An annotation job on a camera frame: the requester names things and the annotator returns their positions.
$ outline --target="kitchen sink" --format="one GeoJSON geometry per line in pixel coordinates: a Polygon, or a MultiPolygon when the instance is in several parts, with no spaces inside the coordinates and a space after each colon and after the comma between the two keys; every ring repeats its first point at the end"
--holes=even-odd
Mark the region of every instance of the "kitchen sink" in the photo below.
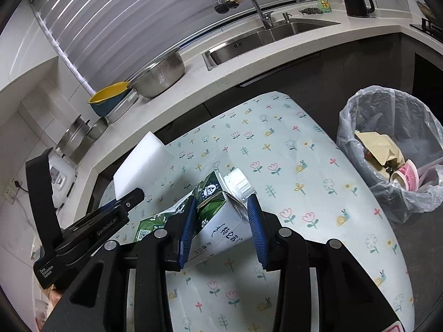
{"type": "Polygon", "coordinates": [[[203,59],[208,70],[212,70],[223,62],[254,50],[257,47],[268,45],[298,33],[332,25],[338,25],[338,23],[312,19],[290,19],[289,22],[276,22],[274,27],[269,30],[260,27],[209,49],[203,53],[203,59]]]}

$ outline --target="window blind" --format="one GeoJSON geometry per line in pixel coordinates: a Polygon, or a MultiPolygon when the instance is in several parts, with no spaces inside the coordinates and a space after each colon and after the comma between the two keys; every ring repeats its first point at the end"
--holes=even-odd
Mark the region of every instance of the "window blind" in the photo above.
{"type": "MultiPolygon", "coordinates": [[[[258,0],[263,5],[280,0],[258,0]]],[[[217,14],[212,0],[32,0],[49,40],[90,94],[124,81],[171,46],[252,8],[217,14]]]]}

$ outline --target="white sponge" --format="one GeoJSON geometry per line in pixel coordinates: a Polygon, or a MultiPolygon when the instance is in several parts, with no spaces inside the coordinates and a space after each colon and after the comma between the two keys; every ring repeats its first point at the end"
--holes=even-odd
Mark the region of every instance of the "white sponge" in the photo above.
{"type": "Polygon", "coordinates": [[[115,198],[120,199],[137,187],[146,195],[172,158],[165,145],[148,132],[114,174],[115,198]]]}

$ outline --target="black kettle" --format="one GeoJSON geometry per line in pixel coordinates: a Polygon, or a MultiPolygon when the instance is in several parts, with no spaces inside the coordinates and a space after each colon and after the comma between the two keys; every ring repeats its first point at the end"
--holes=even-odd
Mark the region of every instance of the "black kettle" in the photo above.
{"type": "Polygon", "coordinates": [[[345,0],[346,13],[352,17],[369,17],[375,11],[374,2],[369,0],[370,8],[366,7],[365,0],[345,0]]]}

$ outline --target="silver screw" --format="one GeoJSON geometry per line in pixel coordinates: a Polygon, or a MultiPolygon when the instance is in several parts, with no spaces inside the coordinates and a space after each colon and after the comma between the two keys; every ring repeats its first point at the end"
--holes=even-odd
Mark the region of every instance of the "silver screw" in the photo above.
{"type": "Polygon", "coordinates": [[[168,234],[168,231],[166,231],[164,228],[160,228],[154,232],[154,236],[157,238],[165,237],[168,234]]]}
{"type": "Polygon", "coordinates": [[[117,242],[111,240],[105,243],[105,250],[112,251],[117,247],[117,242]]]}
{"type": "Polygon", "coordinates": [[[289,228],[282,227],[280,230],[278,230],[278,234],[282,237],[289,237],[292,235],[292,231],[289,228]]]}
{"type": "Polygon", "coordinates": [[[342,243],[337,239],[332,239],[331,241],[329,241],[329,245],[332,248],[338,249],[342,246],[342,243]]]}

